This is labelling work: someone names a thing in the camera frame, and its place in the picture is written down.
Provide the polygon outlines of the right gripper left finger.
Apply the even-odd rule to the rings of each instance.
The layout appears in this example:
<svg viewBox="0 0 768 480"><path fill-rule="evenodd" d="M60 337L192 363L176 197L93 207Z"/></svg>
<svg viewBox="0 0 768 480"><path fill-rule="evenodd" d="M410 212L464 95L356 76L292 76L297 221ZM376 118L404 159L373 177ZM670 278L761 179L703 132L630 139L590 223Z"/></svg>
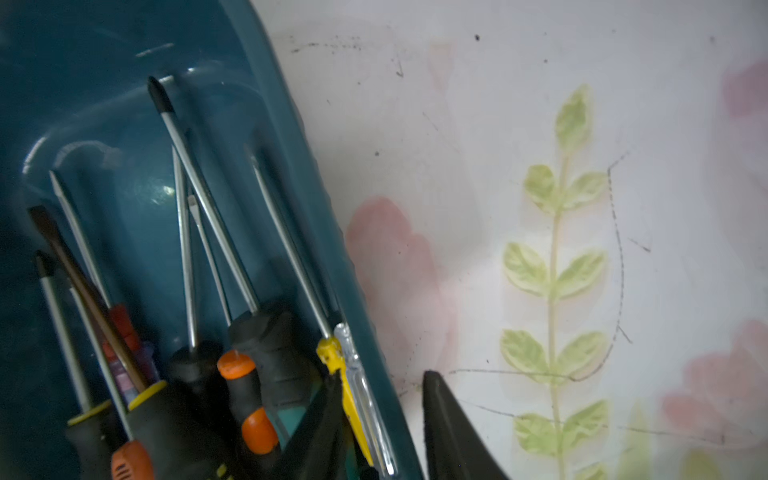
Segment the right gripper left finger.
<svg viewBox="0 0 768 480"><path fill-rule="evenodd" d="M345 474L342 380L326 378L294 436L269 472L270 479L339 479Z"/></svg>

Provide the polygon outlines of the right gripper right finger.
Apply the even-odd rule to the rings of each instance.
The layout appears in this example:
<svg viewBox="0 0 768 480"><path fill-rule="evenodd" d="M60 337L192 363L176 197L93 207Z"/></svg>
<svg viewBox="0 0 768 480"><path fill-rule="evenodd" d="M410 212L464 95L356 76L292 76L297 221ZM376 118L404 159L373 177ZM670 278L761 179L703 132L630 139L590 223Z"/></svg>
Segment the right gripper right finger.
<svg viewBox="0 0 768 480"><path fill-rule="evenodd" d="M443 376L424 372L424 442L430 479L507 479Z"/></svg>

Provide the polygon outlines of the black orange small screwdriver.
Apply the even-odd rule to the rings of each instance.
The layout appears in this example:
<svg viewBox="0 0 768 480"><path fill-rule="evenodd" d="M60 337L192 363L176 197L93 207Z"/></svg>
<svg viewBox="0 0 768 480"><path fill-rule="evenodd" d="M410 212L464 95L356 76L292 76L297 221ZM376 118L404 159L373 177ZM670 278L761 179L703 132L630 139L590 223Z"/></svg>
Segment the black orange small screwdriver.
<svg viewBox="0 0 768 480"><path fill-rule="evenodd" d="M201 207L194 194L187 197L187 206L211 270L224 320L230 326L232 316L227 296L206 234ZM216 367L227 386L229 411L236 424L238 446L246 460L267 469L279 457L280 446L277 433L263 406L255 362L237 350L229 350L219 357Z"/></svg>

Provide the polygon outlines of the clear handle screwdriver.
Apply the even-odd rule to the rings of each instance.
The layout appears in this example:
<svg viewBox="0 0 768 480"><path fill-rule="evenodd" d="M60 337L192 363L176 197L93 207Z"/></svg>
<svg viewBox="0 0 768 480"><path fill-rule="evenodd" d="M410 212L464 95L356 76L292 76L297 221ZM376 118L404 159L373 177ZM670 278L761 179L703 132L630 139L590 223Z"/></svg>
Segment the clear handle screwdriver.
<svg viewBox="0 0 768 480"><path fill-rule="evenodd" d="M357 444L380 479L395 479L398 465L377 402L372 393L351 329L345 322L334 327L343 360L345 394L351 401L348 419Z"/></svg>

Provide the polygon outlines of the green black handle screwdriver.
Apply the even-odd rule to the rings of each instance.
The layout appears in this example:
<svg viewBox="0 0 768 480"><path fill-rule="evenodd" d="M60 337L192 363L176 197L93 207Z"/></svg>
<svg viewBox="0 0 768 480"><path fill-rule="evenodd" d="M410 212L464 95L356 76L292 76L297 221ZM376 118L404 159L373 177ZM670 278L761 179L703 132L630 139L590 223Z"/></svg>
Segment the green black handle screwdriver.
<svg viewBox="0 0 768 480"><path fill-rule="evenodd" d="M286 448L311 403L316 378L311 364L294 344L294 316L282 306L266 309L260 305L207 181L192 157L167 91L153 76L147 80L147 89L246 302L248 312L230 322L228 335L234 352L254 362L261 408L279 445Z"/></svg>

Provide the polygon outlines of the yellow handle screwdriver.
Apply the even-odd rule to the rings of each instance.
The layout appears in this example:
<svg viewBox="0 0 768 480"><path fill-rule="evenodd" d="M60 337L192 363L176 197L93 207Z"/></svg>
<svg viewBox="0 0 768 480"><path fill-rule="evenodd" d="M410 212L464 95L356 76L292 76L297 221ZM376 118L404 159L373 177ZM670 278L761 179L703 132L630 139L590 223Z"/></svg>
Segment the yellow handle screwdriver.
<svg viewBox="0 0 768 480"><path fill-rule="evenodd" d="M304 267L304 263L299 256L295 243L291 239L289 229L286 226L286 222L281 213L276 197L270 192L265 174L263 173L264 168L261 165L261 160L256 153L250 154L250 160L253 165L254 173L256 175L257 182L259 184L269 214L273 220L283 247L286 250L294 274L296 275L301 289L310 305L315 321L320 330L321 339L318 341L316 347L317 356L328 369L330 374L340 375L342 380L342 405L344 413L347 417L348 423L350 424L351 431L354 434L356 444L359 447L363 458L365 459L368 466L373 467L373 458L365 436L362 422L357 411L357 407L355 405L355 397L352 393L346 372L347 368L342 355L341 344L339 340L331 333L325 307L321 303L316 289L311 282L310 276Z"/></svg>

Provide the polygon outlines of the orange handle screwdriver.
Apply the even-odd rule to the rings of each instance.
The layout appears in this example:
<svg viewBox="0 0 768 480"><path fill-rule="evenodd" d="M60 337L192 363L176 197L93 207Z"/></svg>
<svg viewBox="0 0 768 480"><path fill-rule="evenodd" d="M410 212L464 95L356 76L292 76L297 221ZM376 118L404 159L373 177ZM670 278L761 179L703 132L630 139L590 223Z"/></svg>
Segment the orange handle screwdriver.
<svg viewBox="0 0 768 480"><path fill-rule="evenodd" d="M133 432L128 422L127 410L121 396L121 391L109 368L109 363L102 350L94 322L90 319L83 300L73 286L69 287L69 292L73 297L84 328L88 334L99 368L109 390L113 409L116 411L122 424L123 431L127 437L127 441L112 454L111 478L152 480L155 476L151 459L143 445L134 439Z"/></svg>

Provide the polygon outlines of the black yellow phillips screwdriver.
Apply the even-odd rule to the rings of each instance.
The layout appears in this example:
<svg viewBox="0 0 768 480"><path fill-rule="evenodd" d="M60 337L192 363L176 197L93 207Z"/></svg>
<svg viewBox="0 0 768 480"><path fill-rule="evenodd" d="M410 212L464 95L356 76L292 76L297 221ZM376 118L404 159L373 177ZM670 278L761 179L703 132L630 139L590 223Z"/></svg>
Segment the black yellow phillips screwdriver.
<svg viewBox="0 0 768 480"><path fill-rule="evenodd" d="M67 421L65 437L77 453L81 479L111 479L115 440L112 401L98 405L93 401L54 286L52 257L36 250L34 264L80 410Z"/></svg>

